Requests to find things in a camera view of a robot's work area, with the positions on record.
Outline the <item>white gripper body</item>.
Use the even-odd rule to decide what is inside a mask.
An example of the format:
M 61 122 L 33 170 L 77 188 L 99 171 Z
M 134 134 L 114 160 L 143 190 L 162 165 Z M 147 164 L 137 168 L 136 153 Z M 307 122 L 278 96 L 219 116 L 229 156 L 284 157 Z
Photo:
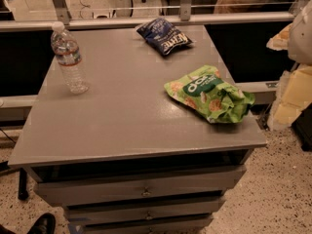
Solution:
M 312 64 L 312 0 L 292 22 L 288 55 L 290 59 L 298 63 Z

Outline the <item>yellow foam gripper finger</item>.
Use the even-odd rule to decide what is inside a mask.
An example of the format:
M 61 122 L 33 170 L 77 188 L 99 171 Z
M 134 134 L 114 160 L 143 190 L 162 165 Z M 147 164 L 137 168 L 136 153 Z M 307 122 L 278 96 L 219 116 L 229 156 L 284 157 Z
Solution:
M 290 23 L 289 25 L 284 27 L 279 33 L 277 33 L 274 37 L 270 38 L 266 44 L 266 47 L 274 51 L 286 50 L 289 45 L 291 27 L 292 24 Z
M 271 131 L 289 127 L 312 103 L 312 66 L 301 64 L 293 72 L 284 71 L 267 125 Z

